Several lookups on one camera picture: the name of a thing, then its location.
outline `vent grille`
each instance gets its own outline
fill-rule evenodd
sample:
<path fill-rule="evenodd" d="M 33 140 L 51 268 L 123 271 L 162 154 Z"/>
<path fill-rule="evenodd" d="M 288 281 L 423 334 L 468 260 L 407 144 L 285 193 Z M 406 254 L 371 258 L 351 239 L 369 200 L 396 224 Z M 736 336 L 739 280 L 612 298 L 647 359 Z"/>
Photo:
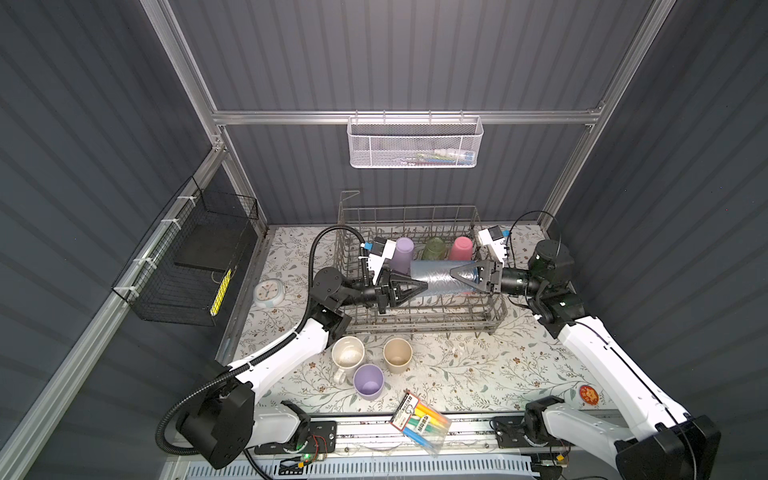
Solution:
<path fill-rule="evenodd" d="M 531 470 L 531 459 L 521 455 L 472 454 L 444 455 L 432 458 L 427 455 L 401 457 L 353 457 L 328 458 L 304 468 L 301 474 L 279 475 L 280 460 L 260 460 L 257 463 L 272 478 L 386 478 L 390 475 L 404 477 L 435 477 L 442 475 L 500 474 L 538 477 Z M 191 462 L 186 480 L 260 480 L 245 460 L 232 462 L 226 468 L 214 470 L 207 462 Z"/>

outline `gray wall panel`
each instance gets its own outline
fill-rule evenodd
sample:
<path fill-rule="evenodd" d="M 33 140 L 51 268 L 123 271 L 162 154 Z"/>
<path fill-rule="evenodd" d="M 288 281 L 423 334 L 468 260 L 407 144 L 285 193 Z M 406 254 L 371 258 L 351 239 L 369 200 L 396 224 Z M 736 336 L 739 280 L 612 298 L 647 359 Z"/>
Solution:
<path fill-rule="evenodd" d="M 230 125 L 272 224 L 333 223 L 341 190 L 365 206 L 475 204 L 485 220 L 542 208 L 584 131 L 580 125 L 489 125 L 478 166 L 364 169 L 349 165 L 342 126 Z"/>
<path fill-rule="evenodd" d="M 597 106 L 650 0 L 171 4 L 221 110 L 519 110 Z"/>
<path fill-rule="evenodd" d="M 5 442 L 210 144 L 139 2 L 3 1 L 0 32 Z M 222 328 L 130 315 L 27 478 L 155 478 Z"/>
<path fill-rule="evenodd" d="M 766 22 L 765 2 L 678 2 L 558 213 L 592 311 L 721 428 L 713 478 L 764 476 Z"/>

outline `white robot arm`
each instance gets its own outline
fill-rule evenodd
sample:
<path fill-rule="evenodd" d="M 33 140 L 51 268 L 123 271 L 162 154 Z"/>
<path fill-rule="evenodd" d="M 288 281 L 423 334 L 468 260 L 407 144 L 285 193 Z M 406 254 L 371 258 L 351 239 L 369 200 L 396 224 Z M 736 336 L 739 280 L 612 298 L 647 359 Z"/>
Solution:
<path fill-rule="evenodd" d="M 481 231 L 478 238 L 485 239 L 490 258 L 456 267 L 451 275 L 471 284 L 460 271 L 476 268 L 477 290 L 523 296 L 534 318 L 587 367 L 627 422 L 626 428 L 602 422 L 550 396 L 526 405 L 525 437 L 534 444 L 567 440 L 612 465 L 626 480 L 709 478 L 720 431 L 705 415 L 694 418 L 669 397 L 603 323 L 586 313 L 568 287 L 574 266 L 568 248 L 543 240 L 523 270 L 504 267 L 499 227 Z"/>
<path fill-rule="evenodd" d="M 349 230 L 360 240 L 362 279 L 347 279 L 333 267 L 313 275 L 315 248 L 331 230 Z M 364 243 L 359 232 L 343 225 L 320 232 L 310 249 L 312 283 L 302 320 L 258 352 L 228 366 L 216 364 L 213 379 L 162 418 L 155 432 L 157 446 L 172 455 L 200 453 L 214 468 L 223 468 L 252 446 L 279 443 L 296 450 L 303 445 L 309 421 L 298 407 L 290 402 L 254 407 L 278 380 L 344 336 L 351 318 L 342 306 L 365 305 L 384 313 L 387 307 L 401 305 L 427 289 L 425 282 L 382 268 L 394 246 L 395 242 L 381 237 Z M 165 428 L 177 413 L 176 429 L 192 448 L 171 445 L 165 439 Z"/>

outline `green cup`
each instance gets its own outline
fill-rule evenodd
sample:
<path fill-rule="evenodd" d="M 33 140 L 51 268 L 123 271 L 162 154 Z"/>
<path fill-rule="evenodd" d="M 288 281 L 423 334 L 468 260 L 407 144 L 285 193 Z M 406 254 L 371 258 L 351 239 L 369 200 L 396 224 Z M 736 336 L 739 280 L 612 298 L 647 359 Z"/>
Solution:
<path fill-rule="evenodd" d="M 445 258 L 445 251 L 448 245 L 440 237 L 432 237 L 424 244 L 422 260 L 442 260 Z"/>

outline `floral tablecloth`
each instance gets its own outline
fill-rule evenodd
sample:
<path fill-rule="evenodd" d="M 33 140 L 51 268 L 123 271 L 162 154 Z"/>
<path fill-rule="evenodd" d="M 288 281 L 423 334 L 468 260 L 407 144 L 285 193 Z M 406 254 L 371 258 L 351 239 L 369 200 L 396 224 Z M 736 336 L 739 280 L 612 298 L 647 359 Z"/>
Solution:
<path fill-rule="evenodd" d="M 286 299 L 277 307 L 252 306 L 235 358 L 257 351 L 301 319 L 306 305 L 306 273 L 310 245 L 320 227 L 279 227 L 270 245 L 261 279 L 281 279 Z M 334 233 L 326 235 L 316 250 L 315 271 L 332 263 Z M 537 226 L 516 227 L 512 233 L 518 265 L 544 237 Z M 579 409 L 612 409 L 613 402 L 587 369 L 557 340 L 552 339 L 527 309 L 505 298 L 508 315 L 494 335 L 444 333 L 401 335 L 413 346 L 413 361 L 402 375 L 390 374 L 382 350 L 393 336 L 361 336 L 366 362 L 385 372 L 385 391 L 369 402 L 349 384 L 331 381 L 330 349 L 299 366 L 260 400 L 273 406 L 289 399 L 307 412 L 392 412 L 411 389 L 436 409 L 445 412 L 519 410 L 525 403 L 556 395 Z M 599 400 L 584 402 L 579 390 L 591 386 Z"/>

